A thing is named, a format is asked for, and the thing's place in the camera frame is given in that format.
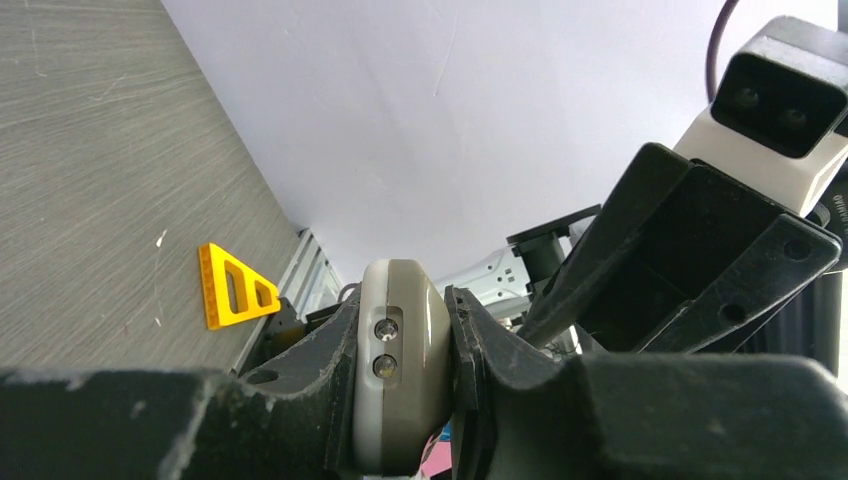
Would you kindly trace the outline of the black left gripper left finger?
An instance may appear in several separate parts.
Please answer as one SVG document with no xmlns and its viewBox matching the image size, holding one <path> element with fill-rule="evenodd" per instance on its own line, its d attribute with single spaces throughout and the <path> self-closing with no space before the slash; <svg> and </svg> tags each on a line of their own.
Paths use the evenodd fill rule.
<svg viewBox="0 0 848 480">
<path fill-rule="evenodd" d="M 216 370 L 1 372 L 5 479 L 355 479 L 359 296 L 281 355 Z"/>
</svg>

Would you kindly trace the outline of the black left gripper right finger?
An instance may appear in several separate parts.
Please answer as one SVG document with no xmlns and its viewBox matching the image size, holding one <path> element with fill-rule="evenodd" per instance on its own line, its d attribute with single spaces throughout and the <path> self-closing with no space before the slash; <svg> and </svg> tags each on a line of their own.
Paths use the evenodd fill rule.
<svg viewBox="0 0 848 480">
<path fill-rule="evenodd" d="M 557 363 L 466 289 L 452 326 L 457 479 L 843 479 L 847 397 L 782 355 L 588 353 Z"/>
</svg>

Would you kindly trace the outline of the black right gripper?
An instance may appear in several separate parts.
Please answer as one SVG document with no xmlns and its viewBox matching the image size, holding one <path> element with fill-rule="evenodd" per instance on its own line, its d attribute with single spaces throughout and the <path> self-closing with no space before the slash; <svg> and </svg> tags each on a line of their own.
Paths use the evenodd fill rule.
<svg viewBox="0 0 848 480">
<path fill-rule="evenodd" d="M 636 258 L 671 293 L 639 352 L 692 353 L 740 330 L 834 265 L 842 248 L 717 169 L 647 143 L 533 302 L 519 337 L 543 347 L 577 323 L 645 225 Z"/>
</svg>

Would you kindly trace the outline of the red white remote control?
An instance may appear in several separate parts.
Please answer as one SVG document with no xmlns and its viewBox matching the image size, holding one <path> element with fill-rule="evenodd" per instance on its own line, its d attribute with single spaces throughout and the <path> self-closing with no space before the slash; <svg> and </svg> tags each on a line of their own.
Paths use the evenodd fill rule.
<svg viewBox="0 0 848 480">
<path fill-rule="evenodd" d="M 428 440 L 417 479 L 431 479 L 452 469 L 451 434 L 442 432 Z"/>
</svg>

